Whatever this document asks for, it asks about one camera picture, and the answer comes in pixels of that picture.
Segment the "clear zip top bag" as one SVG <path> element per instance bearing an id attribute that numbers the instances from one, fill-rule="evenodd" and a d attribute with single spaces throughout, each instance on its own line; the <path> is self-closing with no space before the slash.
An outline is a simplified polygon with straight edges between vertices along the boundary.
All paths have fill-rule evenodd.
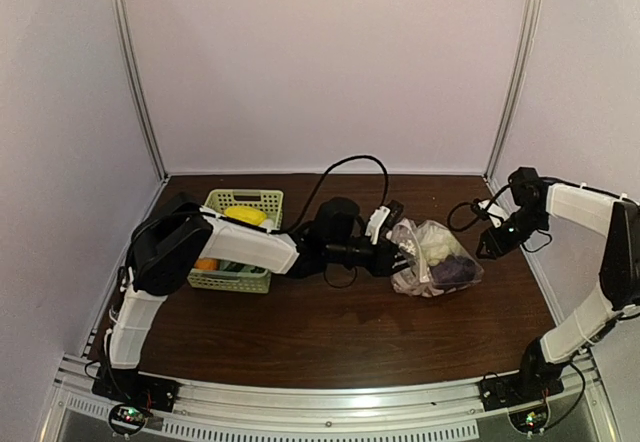
<path id="1" fill-rule="evenodd" d="M 411 297 L 434 298 L 479 284 L 484 269 L 444 225 L 421 225 L 403 219 L 390 241 L 398 246 L 408 267 L 391 277 L 394 291 Z"/>

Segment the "green plastic basket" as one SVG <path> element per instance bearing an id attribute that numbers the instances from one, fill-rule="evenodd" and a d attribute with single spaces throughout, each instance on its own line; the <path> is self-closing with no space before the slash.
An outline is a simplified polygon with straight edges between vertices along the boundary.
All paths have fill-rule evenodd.
<path id="1" fill-rule="evenodd" d="M 266 189 L 215 189 L 212 190 L 204 205 L 218 213 L 227 207 L 242 205 L 262 210 L 267 215 L 263 225 L 279 228 L 282 222 L 282 204 L 284 193 L 280 190 Z M 270 288 L 271 273 L 254 265 L 240 264 L 217 259 L 217 271 L 191 270 L 188 283 L 195 289 L 207 289 L 250 294 L 267 294 Z"/>

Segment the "yellow fake banana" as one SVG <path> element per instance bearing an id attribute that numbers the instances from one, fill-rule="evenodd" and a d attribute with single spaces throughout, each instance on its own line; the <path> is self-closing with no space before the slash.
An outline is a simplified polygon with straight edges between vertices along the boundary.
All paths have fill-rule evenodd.
<path id="1" fill-rule="evenodd" d="M 267 215 L 265 212 L 251 206 L 230 206 L 224 210 L 223 214 L 228 218 L 252 226 L 261 226 L 267 220 Z"/>

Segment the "orange fake fruit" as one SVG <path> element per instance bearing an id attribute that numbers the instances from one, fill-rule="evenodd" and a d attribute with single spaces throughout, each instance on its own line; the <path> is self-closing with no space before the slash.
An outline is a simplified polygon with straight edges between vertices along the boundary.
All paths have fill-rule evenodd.
<path id="1" fill-rule="evenodd" d="M 201 271 L 217 271 L 219 268 L 219 261 L 215 258 L 199 258 L 194 264 L 195 270 Z"/>

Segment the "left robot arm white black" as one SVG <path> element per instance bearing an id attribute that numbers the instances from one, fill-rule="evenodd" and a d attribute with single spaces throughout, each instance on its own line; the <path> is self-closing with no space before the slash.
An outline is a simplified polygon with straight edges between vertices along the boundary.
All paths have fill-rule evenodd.
<path id="1" fill-rule="evenodd" d="M 265 269 L 290 279 L 321 274 L 331 265 L 389 277 L 407 263 L 389 232 L 403 206 L 384 202 L 367 220 L 351 199 L 334 197 L 315 217 L 289 229 L 253 225 L 180 194 L 132 234 L 119 269 L 121 302 L 112 312 L 104 353 L 108 368 L 137 369 L 157 312 L 200 259 Z"/>

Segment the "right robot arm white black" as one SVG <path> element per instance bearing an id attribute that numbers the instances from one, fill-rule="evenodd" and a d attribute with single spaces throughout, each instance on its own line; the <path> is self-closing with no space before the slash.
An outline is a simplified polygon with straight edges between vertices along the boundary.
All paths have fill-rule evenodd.
<path id="1" fill-rule="evenodd" d="M 500 209 L 496 197 L 471 204 L 489 224 L 479 238 L 478 258 L 496 260 L 561 225 L 562 241 L 577 246 L 555 255 L 584 262 L 594 272 L 591 288 L 581 292 L 584 299 L 525 349 L 518 386 L 531 392 L 558 379 L 575 354 L 638 312 L 639 204 L 627 195 L 542 176 L 533 167 L 516 169 L 504 190 L 513 201 L 511 212 Z"/>

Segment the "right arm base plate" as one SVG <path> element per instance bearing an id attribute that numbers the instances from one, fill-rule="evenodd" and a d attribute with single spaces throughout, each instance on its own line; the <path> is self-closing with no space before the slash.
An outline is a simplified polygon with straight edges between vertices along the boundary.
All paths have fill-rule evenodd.
<path id="1" fill-rule="evenodd" d="M 564 391 L 564 385 L 559 379 L 534 379 L 531 383 L 525 384 L 519 372 L 503 375 L 488 372 L 477 383 L 477 387 L 485 411 L 543 401 Z"/>

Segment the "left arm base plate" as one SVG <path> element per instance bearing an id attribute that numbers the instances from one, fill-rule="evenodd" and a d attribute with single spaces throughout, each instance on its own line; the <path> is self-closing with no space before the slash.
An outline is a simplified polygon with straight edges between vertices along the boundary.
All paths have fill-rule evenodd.
<path id="1" fill-rule="evenodd" d="M 180 384 L 172 379 L 140 374 L 137 370 L 104 369 L 91 392 L 111 401 L 171 413 Z"/>

